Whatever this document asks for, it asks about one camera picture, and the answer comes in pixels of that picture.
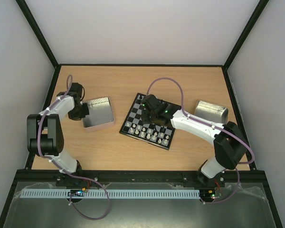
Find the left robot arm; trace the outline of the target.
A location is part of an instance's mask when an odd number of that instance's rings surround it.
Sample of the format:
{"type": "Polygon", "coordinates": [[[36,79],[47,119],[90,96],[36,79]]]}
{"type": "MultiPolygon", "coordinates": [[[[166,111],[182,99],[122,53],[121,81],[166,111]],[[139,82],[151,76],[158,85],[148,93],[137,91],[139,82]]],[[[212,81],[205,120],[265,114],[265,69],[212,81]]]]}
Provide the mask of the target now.
{"type": "Polygon", "coordinates": [[[88,106],[82,100],[85,89],[79,83],[72,83],[67,91],[57,94],[53,104],[38,114],[27,117],[27,148],[41,158],[54,164],[60,173],[72,177],[82,173],[81,164],[65,148],[61,121],[65,116],[80,121],[89,115],[88,106]]]}

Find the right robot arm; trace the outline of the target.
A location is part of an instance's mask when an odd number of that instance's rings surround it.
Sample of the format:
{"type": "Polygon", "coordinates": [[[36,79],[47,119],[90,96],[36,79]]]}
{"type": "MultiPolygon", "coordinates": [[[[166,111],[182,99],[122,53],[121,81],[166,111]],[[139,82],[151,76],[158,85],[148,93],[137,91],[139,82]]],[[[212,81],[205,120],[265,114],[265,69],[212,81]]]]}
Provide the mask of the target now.
{"type": "Polygon", "coordinates": [[[206,160],[198,169],[197,181],[208,186],[214,177],[224,170],[233,170],[246,154],[242,144],[245,138],[234,122],[227,124],[207,121],[189,113],[184,114],[181,106],[169,104],[148,95],[141,101],[142,122],[172,127],[191,133],[214,146],[214,157],[206,160]]]}

